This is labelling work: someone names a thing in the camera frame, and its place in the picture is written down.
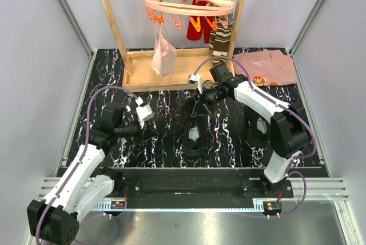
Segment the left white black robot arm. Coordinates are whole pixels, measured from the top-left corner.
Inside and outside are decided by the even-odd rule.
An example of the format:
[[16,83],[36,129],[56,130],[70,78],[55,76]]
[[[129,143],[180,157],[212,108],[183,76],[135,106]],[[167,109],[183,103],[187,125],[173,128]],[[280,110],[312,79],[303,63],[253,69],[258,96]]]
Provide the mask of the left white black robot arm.
[[154,116],[151,107],[140,105],[136,114],[136,120],[124,124],[123,108],[107,105],[58,183],[42,200],[30,202],[27,207],[29,228],[38,242],[71,244],[81,222],[98,202],[124,192],[122,173],[99,168],[99,165],[118,139],[149,136],[147,122]]

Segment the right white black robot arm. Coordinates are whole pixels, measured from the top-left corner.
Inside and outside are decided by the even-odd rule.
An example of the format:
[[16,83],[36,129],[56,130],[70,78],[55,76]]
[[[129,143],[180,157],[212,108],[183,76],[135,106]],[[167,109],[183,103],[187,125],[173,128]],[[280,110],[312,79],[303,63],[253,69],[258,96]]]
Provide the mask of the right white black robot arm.
[[210,89],[203,87],[202,77],[195,71],[188,83],[197,87],[195,98],[206,110],[223,99],[231,98],[251,108],[269,125],[269,143],[273,150],[264,169],[260,192],[272,197],[280,190],[296,159],[306,159],[317,151],[317,142],[311,130],[305,108],[301,103],[289,104],[274,98],[256,86],[248,76],[234,76],[225,64],[210,69],[217,83]]

